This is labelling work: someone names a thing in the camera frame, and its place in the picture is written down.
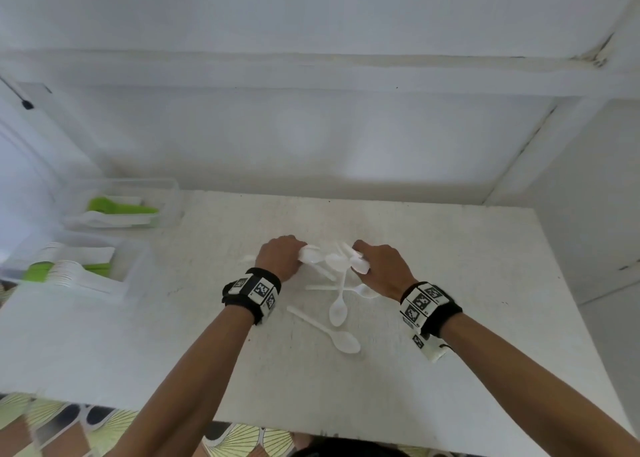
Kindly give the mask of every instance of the table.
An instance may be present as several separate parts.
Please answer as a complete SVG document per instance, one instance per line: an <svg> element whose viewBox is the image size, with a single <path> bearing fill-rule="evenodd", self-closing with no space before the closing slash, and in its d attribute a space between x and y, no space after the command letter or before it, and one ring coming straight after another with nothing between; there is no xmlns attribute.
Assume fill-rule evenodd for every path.
<svg viewBox="0 0 640 457"><path fill-rule="evenodd" d="M147 296L117 307L22 286L0 310L0 391L140 409L220 312L239 260L271 237L317 243L362 238L395 246L420 279L628 420L532 210L189 192L174 228L150 240L163 267ZM303 267L268 323L252 328L217 420L318 435L420 445L491 457L542 450L453 353L429 363L406 337L397 304L346 292L358 355L286 312L328 323L335 293L305 292Z"/></svg>

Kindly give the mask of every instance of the plastic bin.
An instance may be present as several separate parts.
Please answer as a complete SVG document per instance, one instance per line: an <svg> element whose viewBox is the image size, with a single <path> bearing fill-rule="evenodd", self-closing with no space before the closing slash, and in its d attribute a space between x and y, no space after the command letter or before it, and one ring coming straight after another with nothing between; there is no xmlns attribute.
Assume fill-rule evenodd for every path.
<svg viewBox="0 0 640 457"><path fill-rule="evenodd" d="M75 283L71 286L61 287L48 281L29 282L22 280L28 267L35 261L38 252L52 241L67 246L114 247L115 252L110 261L109 279L118 283L112 283L110 292L105 293ZM122 303L130 294L136 296L144 294L156 272L153 253L146 241L48 228L33 233L13 251L0 267L0 278L14 283L37 283L47 290L60 293L79 294L100 298L111 303Z"/></svg>
<svg viewBox="0 0 640 457"><path fill-rule="evenodd" d="M124 222L124 226L110 226L87 219L87 204L100 196L140 197L144 206L157 208L158 212L152 215L107 215L112 220ZM56 195L56 209L63 227L68 230L170 227L176 225L182 216L182 193L178 182L172 178L76 179Z"/></svg>

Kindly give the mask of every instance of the person's right arm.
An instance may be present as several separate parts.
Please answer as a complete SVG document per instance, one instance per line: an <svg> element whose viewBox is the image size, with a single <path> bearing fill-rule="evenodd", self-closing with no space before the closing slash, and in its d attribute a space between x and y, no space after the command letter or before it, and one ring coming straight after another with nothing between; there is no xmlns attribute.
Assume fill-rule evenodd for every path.
<svg viewBox="0 0 640 457"><path fill-rule="evenodd" d="M358 276L400 302L417 280L397 250L358 240L353 248L371 264ZM508 415L553 457L640 456L640 442L500 336L466 314L444 323L440 337L460 356Z"/></svg>

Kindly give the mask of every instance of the person's left hand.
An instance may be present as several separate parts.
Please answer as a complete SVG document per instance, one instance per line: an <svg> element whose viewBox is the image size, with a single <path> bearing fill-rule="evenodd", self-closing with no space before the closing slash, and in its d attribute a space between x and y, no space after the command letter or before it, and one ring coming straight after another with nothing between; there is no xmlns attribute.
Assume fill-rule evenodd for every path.
<svg viewBox="0 0 640 457"><path fill-rule="evenodd" d="M296 274L302 263L298 261L300 249L307 243L293 235L280 236L269 240L260 248L255 266L269 270L273 275L286 282Z"/></svg>

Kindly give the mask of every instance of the person's foot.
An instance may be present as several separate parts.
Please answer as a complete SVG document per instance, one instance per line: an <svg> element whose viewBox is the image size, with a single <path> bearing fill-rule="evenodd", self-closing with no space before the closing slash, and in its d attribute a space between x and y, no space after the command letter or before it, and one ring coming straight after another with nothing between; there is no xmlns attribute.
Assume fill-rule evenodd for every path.
<svg viewBox="0 0 640 457"><path fill-rule="evenodd" d="M296 450L306 449L311 442L313 442L314 436L308 433L290 432L291 439L293 440L293 446Z"/></svg>

